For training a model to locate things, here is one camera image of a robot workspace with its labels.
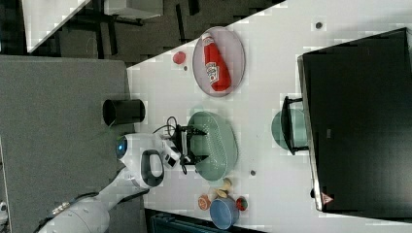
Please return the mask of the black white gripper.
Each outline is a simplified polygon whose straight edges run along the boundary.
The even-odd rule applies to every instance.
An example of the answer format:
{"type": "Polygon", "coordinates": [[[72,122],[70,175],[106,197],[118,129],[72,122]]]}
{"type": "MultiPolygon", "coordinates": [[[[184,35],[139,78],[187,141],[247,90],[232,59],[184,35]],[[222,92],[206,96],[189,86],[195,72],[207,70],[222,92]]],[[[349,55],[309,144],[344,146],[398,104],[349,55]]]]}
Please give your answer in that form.
{"type": "Polygon", "coordinates": [[[189,140],[192,135],[207,135],[206,132],[191,126],[182,126],[177,124],[164,125],[166,134],[161,134],[163,151],[163,164],[168,168],[174,168],[180,165],[185,168],[187,165],[195,165],[206,158],[208,155],[192,155],[189,149],[189,140]]]}

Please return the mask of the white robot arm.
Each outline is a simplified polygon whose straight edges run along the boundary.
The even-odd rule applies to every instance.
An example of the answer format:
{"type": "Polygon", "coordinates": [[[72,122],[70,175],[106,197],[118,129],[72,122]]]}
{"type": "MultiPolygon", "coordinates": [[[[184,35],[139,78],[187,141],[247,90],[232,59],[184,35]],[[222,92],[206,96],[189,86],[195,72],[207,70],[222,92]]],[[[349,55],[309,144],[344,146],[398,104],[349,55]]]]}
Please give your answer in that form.
{"type": "Polygon", "coordinates": [[[162,184],[166,167],[198,162],[189,150],[189,140],[205,134],[193,126],[177,125],[172,134],[156,130],[121,136],[116,156],[123,168],[114,180],[98,192],[80,195],[56,207],[33,233],[105,233],[110,211],[118,203],[162,184]]]}

